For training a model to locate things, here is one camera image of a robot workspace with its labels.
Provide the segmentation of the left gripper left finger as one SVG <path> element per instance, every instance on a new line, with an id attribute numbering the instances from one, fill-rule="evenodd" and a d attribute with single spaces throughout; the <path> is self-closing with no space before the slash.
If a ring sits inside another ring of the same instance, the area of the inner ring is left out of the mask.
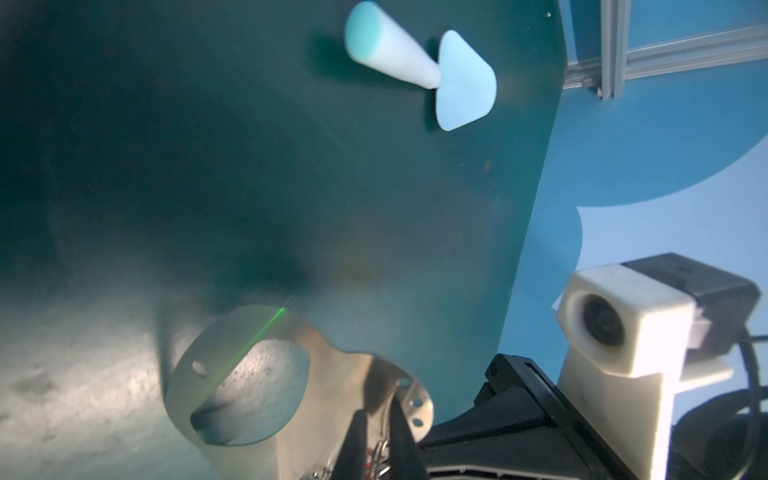
<path id="1" fill-rule="evenodd" d="M 367 428 L 365 411 L 356 411 L 350 422 L 330 480 L 363 480 L 367 472 Z"/>

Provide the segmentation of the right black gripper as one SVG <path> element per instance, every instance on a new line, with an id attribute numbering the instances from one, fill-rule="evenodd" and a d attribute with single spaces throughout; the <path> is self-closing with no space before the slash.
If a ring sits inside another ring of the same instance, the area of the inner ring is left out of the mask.
<path id="1" fill-rule="evenodd" d="M 632 479 L 530 358 L 496 355 L 473 407 L 418 447 L 433 479 Z"/>

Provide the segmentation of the light blue toy shovel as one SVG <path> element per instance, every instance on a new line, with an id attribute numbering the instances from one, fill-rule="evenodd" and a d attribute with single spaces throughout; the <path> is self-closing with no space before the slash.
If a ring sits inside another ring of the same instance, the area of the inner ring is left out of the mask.
<path id="1" fill-rule="evenodd" d="M 362 1 L 347 17 L 344 46 L 355 62 L 435 92 L 438 126 L 448 132 L 488 115 L 498 83 L 491 65 L 455 30 L 446 31 L 434 60 L 378 4 Z"/>

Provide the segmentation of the red-capped silver key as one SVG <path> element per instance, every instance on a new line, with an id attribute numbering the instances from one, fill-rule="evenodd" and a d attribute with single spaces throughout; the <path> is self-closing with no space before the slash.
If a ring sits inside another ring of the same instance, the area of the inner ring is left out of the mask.
<path id="1" fill-rule="evenodd" d="M 367 449 L 366 455 L 363 478 L 365 480 L 388 479 L 391 468 L 389 441 L 384 439 L 377 442 L 374 447 Z"/>

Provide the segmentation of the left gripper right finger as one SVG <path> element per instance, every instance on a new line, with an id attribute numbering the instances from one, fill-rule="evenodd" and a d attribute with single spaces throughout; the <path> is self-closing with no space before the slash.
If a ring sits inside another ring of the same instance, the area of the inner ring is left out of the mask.
<path id="1" fill-rule="evenodd" d="M 391 480 L 430 479 L 397 397 L 389 410 L 389 465 Z"/>

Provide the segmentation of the aluminium frame rear bar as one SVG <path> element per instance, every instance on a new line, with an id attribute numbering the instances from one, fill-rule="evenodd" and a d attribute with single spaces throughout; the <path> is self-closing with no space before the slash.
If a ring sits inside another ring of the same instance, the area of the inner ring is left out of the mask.
<path id="1" fill-rule="evenodd" d="M 562 1 L 564 87 L 618 100 L 630 80 L 767 58 L 765 1 Z"/>

